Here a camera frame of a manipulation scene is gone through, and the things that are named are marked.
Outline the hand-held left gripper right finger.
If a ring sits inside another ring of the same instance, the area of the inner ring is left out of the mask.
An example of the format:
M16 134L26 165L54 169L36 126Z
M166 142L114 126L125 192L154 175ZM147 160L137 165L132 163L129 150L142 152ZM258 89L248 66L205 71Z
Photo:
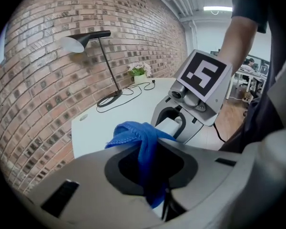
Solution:
M237 162L240 154L214 151L183 145L168 139L160 139L160 143L173 151L184 152L198 163L194 178L182 188L172 189L172 196L184 209L191 210L205 200L228 176L233 167L216 162L223 158Z

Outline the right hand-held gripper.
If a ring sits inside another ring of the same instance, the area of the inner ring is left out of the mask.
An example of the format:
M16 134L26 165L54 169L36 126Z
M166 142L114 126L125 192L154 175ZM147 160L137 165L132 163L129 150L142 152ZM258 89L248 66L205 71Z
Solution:
M166 118L178 123L174 138L187 143L203 127L212 126L222 109L232 74L231 63L193 50L175 73L175 82L155 108L151 125Z

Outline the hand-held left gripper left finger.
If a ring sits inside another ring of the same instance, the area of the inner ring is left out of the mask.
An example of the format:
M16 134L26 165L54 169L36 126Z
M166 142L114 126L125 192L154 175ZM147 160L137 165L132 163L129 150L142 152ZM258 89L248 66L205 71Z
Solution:
M142 188L119 171L129 145L81 156L39 183L28 209L43 225L162 225Z

